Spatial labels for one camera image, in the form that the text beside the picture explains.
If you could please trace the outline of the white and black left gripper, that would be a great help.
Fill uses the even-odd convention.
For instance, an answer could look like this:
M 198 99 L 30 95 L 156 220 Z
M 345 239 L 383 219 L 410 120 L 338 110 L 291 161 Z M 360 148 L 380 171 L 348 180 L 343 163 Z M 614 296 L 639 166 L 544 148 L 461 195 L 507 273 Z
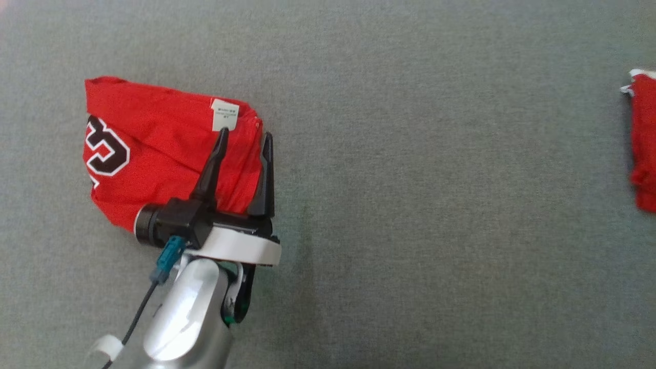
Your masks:
M 190 198 L 216 208 L 216 188 L 220 166 L 227 154 L 230 130 L 222 128 L 211 154 L 207 157 Z M 276 215 L 274 142 L 265 132 L 260 157 L 262 171 L 255 196 L 249 204 L 248 215 L 216 213 L 211 216 L 213 228 L 204 244 L 197 250 L 188 248 L 186 254 L 216 261 L 277 266 L 282 247 L 274 235 L 270 218 Z

